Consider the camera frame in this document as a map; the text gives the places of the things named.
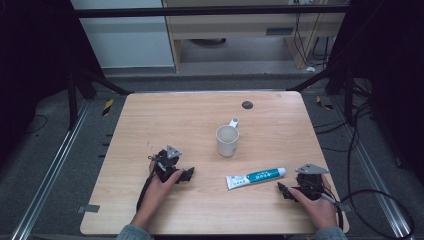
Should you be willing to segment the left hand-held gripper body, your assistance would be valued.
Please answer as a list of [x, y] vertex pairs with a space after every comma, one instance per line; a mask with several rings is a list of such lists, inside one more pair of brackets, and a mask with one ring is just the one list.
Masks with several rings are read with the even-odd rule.
[[176, 164], [182, 152], [171, 145], [162, 149], [157, 154], [149, 156], [148, 159], [154, 163], [153, 173], [159, 177], [162, 183], [165, 183], [170, 176], [177, 171]]

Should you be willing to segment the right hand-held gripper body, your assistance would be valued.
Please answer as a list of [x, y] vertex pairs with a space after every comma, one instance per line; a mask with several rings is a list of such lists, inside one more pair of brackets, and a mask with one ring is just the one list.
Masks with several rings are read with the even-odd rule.
[[298, 167], [297, 183], [299, 190], [310, 200], [317, 200], [323, 194], [327, 194], [324, 188], [322, 175], [329, 173], [329, 170], [320, 166], [308, 163]]

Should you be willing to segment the person's left hand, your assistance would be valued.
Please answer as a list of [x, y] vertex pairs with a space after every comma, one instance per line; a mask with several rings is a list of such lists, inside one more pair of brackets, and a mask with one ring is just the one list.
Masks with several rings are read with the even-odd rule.
[[144, 192], [138, 214], [144, 217], [153, 216], [160, 208], [181, 174], [182, 170], [176, 170], [165, 182], [162, 182], [157, 175], [153, 176]]

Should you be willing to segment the person's right hand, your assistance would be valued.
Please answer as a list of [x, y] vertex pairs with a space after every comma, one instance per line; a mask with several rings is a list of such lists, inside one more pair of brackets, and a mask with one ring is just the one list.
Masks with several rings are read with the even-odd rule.
[[321, 230], [338, 226], [338, 218], [333, 203], [323, 197], [318, 200], [310, 200], [301, 191], [294, 188], [290, 188], [289, 192], [302, 205], [316, 229]]

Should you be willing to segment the white and teal toothpaste tube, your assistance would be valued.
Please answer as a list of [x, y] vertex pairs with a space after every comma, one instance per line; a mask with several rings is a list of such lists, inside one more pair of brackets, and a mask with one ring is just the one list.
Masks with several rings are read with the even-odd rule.
[[258, 172], [249, 173], [247, 175], [227, 176], [226, 184], [228, 190], [257, 184], [269, 180], [278, 179], [286, 175], [286, 169], [283, 167], [262, 170]]

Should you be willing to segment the white cup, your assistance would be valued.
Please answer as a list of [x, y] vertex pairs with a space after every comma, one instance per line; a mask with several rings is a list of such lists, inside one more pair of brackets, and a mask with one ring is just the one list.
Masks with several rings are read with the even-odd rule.
[[217, 152], [223, 157], [235, 154], [239, 139], [239, 119], [233, 117], [229, 124], [220, 126], [216, 131]]

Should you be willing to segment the yellow and black tape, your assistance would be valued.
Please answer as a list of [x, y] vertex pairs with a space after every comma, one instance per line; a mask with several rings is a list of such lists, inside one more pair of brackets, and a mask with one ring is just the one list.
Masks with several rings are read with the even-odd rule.
[[317, 96], [316, 102], [326, 110], [332, 110], [333, 105], [328, 97]]
[[110, 109], [113, 105], [113, 102], [114, 102], [113, 99], [108, 99], [106, 101], [105, 106], [104, 106], [103, 111], [102, 111], [102, 116], [108, 115], [108, 113], [109, 113], [109, 111], [110, 111]]

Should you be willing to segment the grey tape piece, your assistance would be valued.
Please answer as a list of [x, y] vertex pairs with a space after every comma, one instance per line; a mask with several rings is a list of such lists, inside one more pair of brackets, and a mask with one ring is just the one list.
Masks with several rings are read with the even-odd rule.
[[81, 205], [78, 207], [77, 212], [78, 213], [86, 213], [86, 212], [91, 212], [91, 213], [97, 213], [100, 209], [99, 205], [92, 205], [92, 204], [87, 204], [87, 205]]

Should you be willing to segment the black metal stand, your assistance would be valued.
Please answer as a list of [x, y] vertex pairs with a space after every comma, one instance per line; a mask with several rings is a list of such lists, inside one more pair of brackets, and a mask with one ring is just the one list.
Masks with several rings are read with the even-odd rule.
[[118, 85], [108, 81], [105, 77], [101, 77], [87, 69], [74, 68], [67, 73], [67, 92], [69, 106], [69, 130], [72, 130], [78, 122], [78, 106], [77, 92], [80, 92], [84, 99], [94, 99], [96, 90], [92, 86], [92, 82], [99, 83], [109, 90], [119, 95], [129, 95], [131, 91], [125, 90]]
[[325, 91], [329, 95], [338, 94], [341, 89], [344, 89], [344, 117], [350, 125], [353, 125], [353, 72], [348, 63], [330, 63], [325, 70], [288, 88], [288, 91], [301, 92], [323, 79], [328, 80]]

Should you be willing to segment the white cabinet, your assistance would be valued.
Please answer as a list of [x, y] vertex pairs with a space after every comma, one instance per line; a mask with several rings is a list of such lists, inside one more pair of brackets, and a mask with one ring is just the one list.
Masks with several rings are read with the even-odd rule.
[[[161, 0], [71, 0], [75, 10], [161, 8]], [[103, 69], [173, 67], [164, 17], [81, 18]]]

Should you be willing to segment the light wooden desk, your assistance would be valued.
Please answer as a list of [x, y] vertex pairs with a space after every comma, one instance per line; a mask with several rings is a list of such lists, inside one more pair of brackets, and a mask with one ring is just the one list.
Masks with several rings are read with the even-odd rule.
[[[249, 6], [249, 5], [337, 5], [343, 0], [161, 0], [165, 7]], [[297, 68], [319, 38], [335, 37], [344, 20], [343, 13], [250, 14], [169, 16], [166, 18], [173, 40], [174, 62], [180, 62], [184, 40], [232, 37], [277, 37], [288, 45]]]

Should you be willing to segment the black horizontal bar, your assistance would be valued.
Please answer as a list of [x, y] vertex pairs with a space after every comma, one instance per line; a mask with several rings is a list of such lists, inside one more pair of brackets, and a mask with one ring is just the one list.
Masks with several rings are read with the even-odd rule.
[[110, 17], [158, 17], [158, 16], [207, 16], [247, 14], [297, 14], [297, 13], [343, 13], [349, 5], [269, 5], [269, 6], [206, 6], [135, 9], [86, 9], [74, 10], [79, 18]]

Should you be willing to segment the metal floor rail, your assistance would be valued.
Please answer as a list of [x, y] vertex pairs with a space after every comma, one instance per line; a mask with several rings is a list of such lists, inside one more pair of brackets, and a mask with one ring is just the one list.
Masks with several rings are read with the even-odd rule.
[[356, 128], [356, 119], [360, 114], [360, 111], [365, 110], [365, 107], [358, 108], [356, 114], [353, 116], [353, 125], [350, 125], [344, 117], [342, 102], [337, 98], [332, 98], [331, 101], [341, 120], [346, 121], [344, 128], [351, 137], [348, 159], [351, 159], [351, 154], [355, 153], [356, 159], [359, 161], [362, 170], [371, 185], [369, 192], [376, 196], [379, 205], [395, 235], [395, 240], [415, 240], [413, 236], [415, 229], [413, 218], [409, 215], [407, 209], [390, 194], [389, 189], [376, 170], [366, 148], [360, 140], [360, 136]]
[[66, 132], [42, 182], [40, 183], [32, 201], [30, 202], [25, 214], [19, 221], [19, 224], [11, 235], [11, 240], [27, 240], [33, 226], [35, 225], [41, 210], [53, 188], [59, 173], [66, 162], [68, 154], [74, 145], [74, 142], [80, 132], [80, 129], [86, 119], [87, 112], [92, 105], [91, 100], [83, 100], [77, 113], [77, 120], [74, 125]]

